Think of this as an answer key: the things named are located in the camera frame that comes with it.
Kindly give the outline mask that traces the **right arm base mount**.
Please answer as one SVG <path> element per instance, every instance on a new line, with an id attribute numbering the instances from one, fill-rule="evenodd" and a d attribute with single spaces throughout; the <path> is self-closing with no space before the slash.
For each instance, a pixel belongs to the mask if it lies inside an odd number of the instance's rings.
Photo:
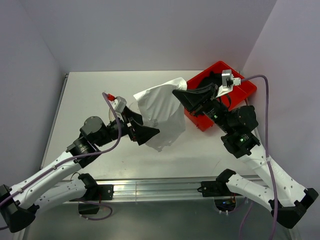
<path id="1" fill-rule="evenodd" d="M 202 181 L 197 192 L 203 198 L 214 198 L 214 207 L 220 215 L 228 216 L 230 213 L 237 211 L 246 202 L 246 198 L 241 198 L 237 201 L 237 193 L 231 192 L 225 183 L 216 180 Z"/>

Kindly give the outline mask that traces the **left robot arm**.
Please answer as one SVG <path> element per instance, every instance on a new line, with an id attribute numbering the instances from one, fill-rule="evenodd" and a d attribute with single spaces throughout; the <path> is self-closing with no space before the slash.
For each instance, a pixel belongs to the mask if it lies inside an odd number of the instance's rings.
<path id="1" fill-rule="evenodd" d="M 160 133 L 159 129 L 144 125 L 142 116 L 128 107 L 120 115 L 109 124 L 104 124 L 98 116 L 87 118 L 79 137 L 52 163 L 20 183 L 1 185 L 0 214 L 6 229 L 19 232 L 35 220 L 36 214 L 55 205 L 73 199 L 95 198 L 98 185 L 88 173 L 80 174 L 64 186 L 54 186 L 95 161 L 102 154 L 99 147 L 112 141 L 118 144 L 123 136 L 143 145 Z"/>

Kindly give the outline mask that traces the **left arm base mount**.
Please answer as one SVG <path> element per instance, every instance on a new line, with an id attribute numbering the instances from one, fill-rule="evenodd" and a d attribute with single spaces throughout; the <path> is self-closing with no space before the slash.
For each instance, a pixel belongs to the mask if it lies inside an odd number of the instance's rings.
<path id="1" fill-rule="evenodd" d="M 88 193 L 81 198 L 76 199 L 78 202 L 79 216 L 87 221 L 102 221 L 108 219 L 113 209 L 104 201 L 112 200 L 114 186 L 112 184 L 98 185 L 89 189 Z M 94 217 L 100 210 L 107 210 L 107 215 L 103 217 Z"/>

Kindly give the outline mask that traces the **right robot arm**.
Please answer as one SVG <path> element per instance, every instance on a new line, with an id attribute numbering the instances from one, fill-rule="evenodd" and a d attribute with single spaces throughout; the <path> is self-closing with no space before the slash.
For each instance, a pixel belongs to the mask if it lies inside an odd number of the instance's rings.
<path id="1" fill-rule="evenodd" d="M 270 156 L 254 130 L 259 125 L 255 108 L 244 105 L 228 109 L 216 99 L 218 88 L 210 84 L 190 90 L 173 90 L 173 95 L 193 116 L 205 115 L 224 133 L 226 150 L 253 170 L 266 184 L 261 186 L 231 169 L 225 169 L 214 181 L 203 181 L 198 189 L 203 197 L 242 195 L 260 204 L 277 222 L 292 229 L 314 203 L 319 194 L 288 175 Z"/>

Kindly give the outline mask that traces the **white bra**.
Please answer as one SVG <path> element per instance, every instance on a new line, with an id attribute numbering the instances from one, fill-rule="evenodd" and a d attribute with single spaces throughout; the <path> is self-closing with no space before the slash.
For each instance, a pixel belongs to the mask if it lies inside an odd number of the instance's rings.
<path id="1" fill-rule="evenodd" d="M 159 130 L 146 145 L 160 152 L 169 147 L 186 130 L 184 107 L 173 95 L 174 90 L 186 90 L 187 82 L 178 77 L 133 95 L 143 125 Z"/>

